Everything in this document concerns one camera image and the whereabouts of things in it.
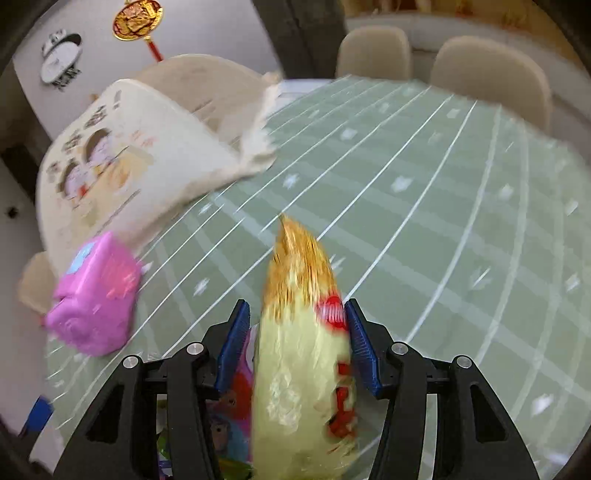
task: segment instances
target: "colorful package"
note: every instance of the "colorful package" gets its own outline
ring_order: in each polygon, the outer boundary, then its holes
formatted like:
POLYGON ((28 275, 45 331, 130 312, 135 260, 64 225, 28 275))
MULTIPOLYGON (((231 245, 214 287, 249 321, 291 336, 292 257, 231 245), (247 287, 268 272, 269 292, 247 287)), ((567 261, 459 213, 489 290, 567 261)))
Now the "colorful package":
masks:
POLYGON ((282 216, 255 350, 256 480, 333 479, 355 460, 349 330, 326 254, 282 216))

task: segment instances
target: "table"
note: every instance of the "table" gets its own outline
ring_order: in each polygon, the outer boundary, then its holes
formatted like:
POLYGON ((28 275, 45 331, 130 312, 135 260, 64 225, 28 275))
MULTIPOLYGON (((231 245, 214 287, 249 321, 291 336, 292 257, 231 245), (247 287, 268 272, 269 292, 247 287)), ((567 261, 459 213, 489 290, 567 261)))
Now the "table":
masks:
MULTIPOLYGON (((121 359, 169 356, 228 318, 254 321, 280 212, 326 249, 344 298, 423 355, 479 365, 541 478, 591 422, 589 173, 568 146, 505 109, 420 82, 346 77, 269 120, 265 173, 192 204, 145 250, 131 341, 89 358, 48 342, 48 382, 68 439, 121 359)), ((368 476, 385 414, 359 389, 368 476)), ((429 399, 421 478, 433 466, 429 399)))

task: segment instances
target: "pink toy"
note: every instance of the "pink toy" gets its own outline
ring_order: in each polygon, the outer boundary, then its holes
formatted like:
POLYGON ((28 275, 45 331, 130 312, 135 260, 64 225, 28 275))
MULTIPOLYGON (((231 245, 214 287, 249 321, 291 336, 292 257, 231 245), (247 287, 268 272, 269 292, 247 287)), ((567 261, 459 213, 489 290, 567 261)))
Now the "pink toy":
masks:
POLYGON ((88 355, 122 348, 140 278, 140 264, 111 232, 93 238, 60 279, 47 328, 88 355))

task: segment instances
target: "round gold decoration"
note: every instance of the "round gold decoration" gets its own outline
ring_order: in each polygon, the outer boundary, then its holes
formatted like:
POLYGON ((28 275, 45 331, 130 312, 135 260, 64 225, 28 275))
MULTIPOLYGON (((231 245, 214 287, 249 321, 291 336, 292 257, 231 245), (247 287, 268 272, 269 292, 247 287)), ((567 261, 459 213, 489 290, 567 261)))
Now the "round gold decoration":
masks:
POLYGON ((155 29, 162 20, 163 9, 155 0, 136 0, 113 20, 113 35, 120 40, 137 40, 155 29))

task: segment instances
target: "food packaging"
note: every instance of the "food packaging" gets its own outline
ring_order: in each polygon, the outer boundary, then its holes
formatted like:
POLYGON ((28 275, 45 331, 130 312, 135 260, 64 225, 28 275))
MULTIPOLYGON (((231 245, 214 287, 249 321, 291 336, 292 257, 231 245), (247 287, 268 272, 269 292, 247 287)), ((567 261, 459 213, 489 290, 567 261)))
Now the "food packaging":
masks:
POLYGON ((349 329, 329 260, 281 217, 255 347, 256 480, 339 478, 356 458, 349 329))

